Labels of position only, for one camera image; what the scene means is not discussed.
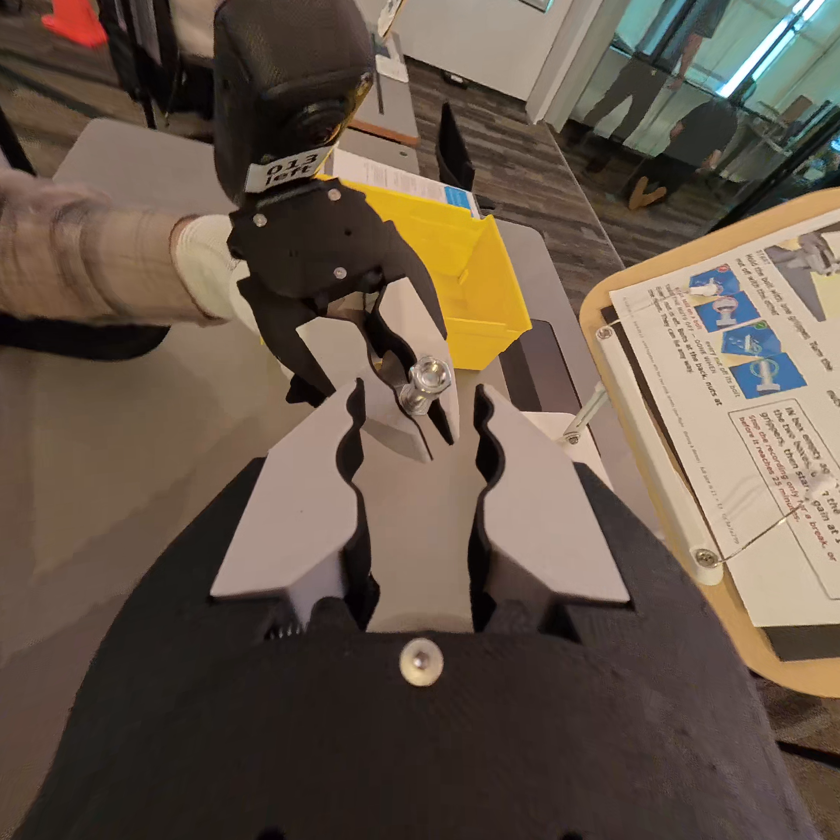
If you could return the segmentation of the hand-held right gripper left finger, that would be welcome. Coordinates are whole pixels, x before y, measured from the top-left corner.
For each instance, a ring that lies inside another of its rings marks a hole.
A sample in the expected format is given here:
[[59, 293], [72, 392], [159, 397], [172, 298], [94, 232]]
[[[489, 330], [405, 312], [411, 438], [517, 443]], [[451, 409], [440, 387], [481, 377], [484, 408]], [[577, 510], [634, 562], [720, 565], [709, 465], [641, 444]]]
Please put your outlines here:
[[278, 597], [300, 626], [325, 597], [367, 627], [380, 590], [364, 499], [362, 381], [341, 387], [268, 453], [211, 586], [216, 600]]

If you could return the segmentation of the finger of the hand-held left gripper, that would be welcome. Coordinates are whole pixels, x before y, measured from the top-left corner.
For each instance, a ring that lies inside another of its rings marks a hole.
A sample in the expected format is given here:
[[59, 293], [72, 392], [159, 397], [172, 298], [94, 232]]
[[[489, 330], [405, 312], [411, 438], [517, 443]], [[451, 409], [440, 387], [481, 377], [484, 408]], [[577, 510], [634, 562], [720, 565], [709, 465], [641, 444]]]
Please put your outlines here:
[[[315, 318], [297, 330], [332, 385], [361, 382], [364, 387], [371, 373], [369, 343], [364, 336], [366, 311], [367, 308], [354, 304], [341, 305], [335, 313]], [[417, 463], [430, 463], [433, 459], [429, 446], [386, 448]]]
[[[364, 336], [371, 365], [364, 385], [364, 431], [386, 447], [428, 447], [424, 429], [431, 424], [447, 445], [454, 445], [455, 366], [447, 340], [409, 278], [388, 284], [378, 294], [366, 311]], [[429, 414], [408, 416], [397, 400], [398, 389], [410, 367], [427, 355], [450, 364], [453, 384]]]

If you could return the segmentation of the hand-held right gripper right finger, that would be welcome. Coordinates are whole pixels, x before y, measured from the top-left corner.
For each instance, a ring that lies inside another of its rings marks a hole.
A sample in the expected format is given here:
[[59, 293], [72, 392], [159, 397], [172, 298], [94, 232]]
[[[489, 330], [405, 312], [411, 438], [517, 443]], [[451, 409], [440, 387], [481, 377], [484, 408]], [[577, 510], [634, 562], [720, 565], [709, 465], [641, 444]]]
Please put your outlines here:
[[488, 627], [506, 602], [536, 627], [567, 604], [630, 606], [581, 464], [490, 385], [476, 388], [473, 417], [485, 481], [470, 533], [473, 626]]

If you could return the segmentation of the silver hex bolt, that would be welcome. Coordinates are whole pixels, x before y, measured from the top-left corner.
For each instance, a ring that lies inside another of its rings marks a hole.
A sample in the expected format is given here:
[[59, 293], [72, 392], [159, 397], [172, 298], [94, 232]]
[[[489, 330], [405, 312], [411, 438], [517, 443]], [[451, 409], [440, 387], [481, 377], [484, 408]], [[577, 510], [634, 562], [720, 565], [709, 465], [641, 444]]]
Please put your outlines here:
[[398, 389], [397, 400], [406, 415], [424, 416], [452, 384], [450, 364], [427, 355], [410, 367], [406, 382]]

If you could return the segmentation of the yellow plastic bin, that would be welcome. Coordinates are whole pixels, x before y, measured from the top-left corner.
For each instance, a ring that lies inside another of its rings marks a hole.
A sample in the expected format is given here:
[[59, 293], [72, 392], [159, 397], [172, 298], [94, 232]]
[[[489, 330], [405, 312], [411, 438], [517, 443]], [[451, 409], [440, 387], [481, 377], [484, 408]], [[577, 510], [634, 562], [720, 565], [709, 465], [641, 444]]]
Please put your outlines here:
[[455, 368], [483, 371], [532, 322], [494, 217], [464, 206], [346, 182], [414, 249], [432, 278]]

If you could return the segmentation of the person's left forearm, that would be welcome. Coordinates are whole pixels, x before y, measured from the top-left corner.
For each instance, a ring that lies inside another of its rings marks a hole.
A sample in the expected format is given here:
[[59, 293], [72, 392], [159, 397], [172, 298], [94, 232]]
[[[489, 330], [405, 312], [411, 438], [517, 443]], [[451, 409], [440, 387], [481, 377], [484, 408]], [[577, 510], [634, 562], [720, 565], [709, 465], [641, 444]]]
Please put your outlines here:
[[2, 169], [1, 312], [86, 324], [224, 322], [195, 304], [172, 260], [183, 216], [114, 206], [84, 186]]

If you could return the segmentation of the person's left hand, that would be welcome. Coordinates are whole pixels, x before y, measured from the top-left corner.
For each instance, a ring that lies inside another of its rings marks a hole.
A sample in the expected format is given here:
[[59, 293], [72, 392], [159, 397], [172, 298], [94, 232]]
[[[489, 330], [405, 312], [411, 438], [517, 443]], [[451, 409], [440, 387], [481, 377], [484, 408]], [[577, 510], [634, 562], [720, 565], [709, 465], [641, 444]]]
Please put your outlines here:
[[255, 315], [238, 283], [249, 277], [243, 259], [231, 255], [233, 225], [226, 214], [184, 218], [173, 233], [173, 265], [195, 304], [210, 319], [238, 321], [255, 335]]

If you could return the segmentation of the wooden document stand white base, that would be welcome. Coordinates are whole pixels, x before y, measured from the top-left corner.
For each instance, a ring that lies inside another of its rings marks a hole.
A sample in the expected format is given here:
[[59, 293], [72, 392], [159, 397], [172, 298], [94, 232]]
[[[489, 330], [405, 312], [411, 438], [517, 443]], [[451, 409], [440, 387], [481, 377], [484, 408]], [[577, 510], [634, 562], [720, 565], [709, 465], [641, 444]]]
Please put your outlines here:
[[729, 572], [722, 567], [700, 567], [698, 550], [716, 545], [691, 493], [681, 465], [663, 434], [654, 413], [648, 409], [617, 336], [603, 339], [607, 330], [602, 310], [611, 305], [614, 291], [661, 277], [704, 259], [711, 259], [749, 245], [764, 236], [774, 236], [793, 224], [809, 223], [818, 215], [838, 210], [838, 188], [829, 188], [747, 217], [715, 233], [695, 239], [635, 266], [613, 272], [589, 291], [581, 304], [579, 323], [596, 369], [596, 381], [604, 385], [621, 433], [608, 432], [599, 443], [603, 464], [609, 467], [606, 445], [623, 438], [645, 490], [631, 490], [630, 501], [646, 496], [653, 505], [658, 525], [654, 532], [671, 552], [717, 615], [743, 663], [759, 676], [802, 694], [839, 697], [838, 658], [783, 662], [772, 650], [765, 633], [752, 625]]

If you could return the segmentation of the black office chair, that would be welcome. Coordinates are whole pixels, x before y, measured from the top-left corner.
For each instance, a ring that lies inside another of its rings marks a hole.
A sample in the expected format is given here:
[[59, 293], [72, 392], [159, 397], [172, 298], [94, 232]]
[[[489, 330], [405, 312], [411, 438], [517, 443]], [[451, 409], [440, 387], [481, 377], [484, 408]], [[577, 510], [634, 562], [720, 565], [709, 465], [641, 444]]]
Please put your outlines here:
[[121, 88], [140, 106], [146, 126], [173, 114], [214, 118], [214, 42], [197, 49], [178, 35], [176, 2], [99, 1], [98, 20]]

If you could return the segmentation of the blue white paper sheet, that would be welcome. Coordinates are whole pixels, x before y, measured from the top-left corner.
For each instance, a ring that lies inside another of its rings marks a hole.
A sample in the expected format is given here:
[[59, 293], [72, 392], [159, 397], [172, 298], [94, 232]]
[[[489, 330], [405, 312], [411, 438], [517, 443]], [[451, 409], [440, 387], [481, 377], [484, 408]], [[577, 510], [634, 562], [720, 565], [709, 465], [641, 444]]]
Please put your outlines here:
[[332, 153], [324, 173], [344, 182], [374, 186], [396, 193], [421, 197], [469, 210], [472, 217], [483, 218], [472, 192], [416, 175], [394, 166], [373, 161], [345, 150]]

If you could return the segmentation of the black chair back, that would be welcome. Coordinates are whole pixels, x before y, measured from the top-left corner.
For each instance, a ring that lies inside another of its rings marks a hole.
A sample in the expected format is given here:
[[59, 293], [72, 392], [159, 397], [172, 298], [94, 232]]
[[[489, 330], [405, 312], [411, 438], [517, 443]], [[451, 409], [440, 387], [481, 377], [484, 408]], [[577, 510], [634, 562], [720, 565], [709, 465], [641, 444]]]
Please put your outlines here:
[[444, 101], [440, 113], [435, 143], [439, 180], [471, 193], [476, 169], [469, 157], [466, 142], [455, 120], [449, 101]]

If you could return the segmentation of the printed instruction sheet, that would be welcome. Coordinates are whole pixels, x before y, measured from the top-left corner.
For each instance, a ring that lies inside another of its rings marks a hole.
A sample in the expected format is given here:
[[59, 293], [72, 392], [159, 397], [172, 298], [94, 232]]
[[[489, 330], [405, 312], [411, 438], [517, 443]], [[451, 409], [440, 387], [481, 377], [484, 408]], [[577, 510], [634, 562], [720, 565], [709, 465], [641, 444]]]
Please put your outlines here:
[[838, 211], [611, 292], [752, 624], [839, 620]]

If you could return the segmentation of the orange traffic cone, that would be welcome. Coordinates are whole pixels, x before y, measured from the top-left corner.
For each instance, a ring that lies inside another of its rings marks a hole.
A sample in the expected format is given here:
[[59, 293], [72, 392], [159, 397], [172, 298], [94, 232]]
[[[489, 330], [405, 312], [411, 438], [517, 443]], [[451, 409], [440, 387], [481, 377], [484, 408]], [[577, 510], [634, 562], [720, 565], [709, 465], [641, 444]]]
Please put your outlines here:
[[40, 19], [52, 34], [86, 49], [104, 47], [109, 38], [89, 1], [53, 1]]

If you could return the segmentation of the black round pad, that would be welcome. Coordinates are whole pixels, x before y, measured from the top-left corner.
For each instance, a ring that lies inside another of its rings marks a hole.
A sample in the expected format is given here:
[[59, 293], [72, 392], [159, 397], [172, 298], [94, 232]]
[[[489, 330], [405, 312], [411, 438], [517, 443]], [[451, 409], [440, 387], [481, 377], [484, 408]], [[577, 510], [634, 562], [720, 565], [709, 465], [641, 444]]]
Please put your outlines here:
[[138, 324], [88, 325], [1, 315], [1, 346], [95, 362], [138, 359], [155, 350], [170, 327]]

